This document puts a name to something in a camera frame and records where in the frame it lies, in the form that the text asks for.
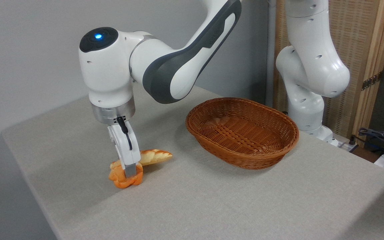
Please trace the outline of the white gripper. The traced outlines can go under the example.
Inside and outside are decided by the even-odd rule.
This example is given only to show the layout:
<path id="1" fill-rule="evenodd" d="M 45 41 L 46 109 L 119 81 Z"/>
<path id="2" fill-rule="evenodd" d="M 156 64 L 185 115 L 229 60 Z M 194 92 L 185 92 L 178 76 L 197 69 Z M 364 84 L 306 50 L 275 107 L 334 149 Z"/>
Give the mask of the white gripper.
<path id="1" fill-rule="evenodd" d="M 113 125 L 108 126 L 108 132 L 111 141 L 115 144 L 115 149 L 121 161 L 125 177 L 136 176 L 136 165 L 141 160 L 140 149 L 137 137 L 128 121 L 122 121 L 127 133 L 123 132 L 122 126 L 115 121 Z"/>

